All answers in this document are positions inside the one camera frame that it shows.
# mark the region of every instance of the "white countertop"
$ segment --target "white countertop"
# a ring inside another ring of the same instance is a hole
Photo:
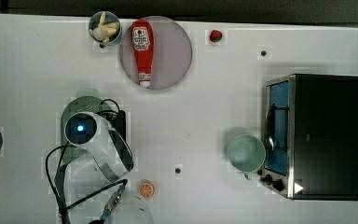
[[[97,89],[129,113],[136,164],[127,178],[130,188],[155,183],[156,224],[358,223],[358,202],[286,200],[245,180],[224,153],[237,135],[260,136],[266,80],[358,75],[358,28],[179,22],[193,45],[190,70],[174,88],[151,91],[124,74],[118,46],[90,39],[88,20],[0,15],[0,223],[54,222],[44,159],[79,89]],[[207,41],[212,29],[226,35],[219,46]]]

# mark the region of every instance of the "pink plate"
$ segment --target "pink plate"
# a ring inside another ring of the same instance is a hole
[[[152,16],[148,21],[153,29],[154,56],[149,89],[169,88],[180,81],[191,65],[192,48],[186,31],[175,21]],[[133,56],[131,32],[124,34],[120,45],[120,61],[127,76],[139,84],[138,67]]]

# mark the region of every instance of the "toaster oven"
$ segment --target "toaster oven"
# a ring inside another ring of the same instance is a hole
[[[263,185],[289,199],[358,201],[358,77],[294,74],[265,91]]]

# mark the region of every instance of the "oven knob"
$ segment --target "oven knob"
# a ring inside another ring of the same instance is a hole
[[[266,185],[270,185],[271,181],[272,181],[272,176],[271,175],[265,175],[264,177],[261,177],[260,180],[264,183],[266,183]]]
[[[272,181],[272,187],[275,188],[277,191],[283,190],[283,182],[280,179]]]

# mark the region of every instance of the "utensil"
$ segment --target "utensil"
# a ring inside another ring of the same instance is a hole
[[[252,173],[260,169],[266,159],[266,149],[256,137],[248,134],[240,135],[228,145],[227,157],[231,164],[244,172],[247,179],[252,179]]]

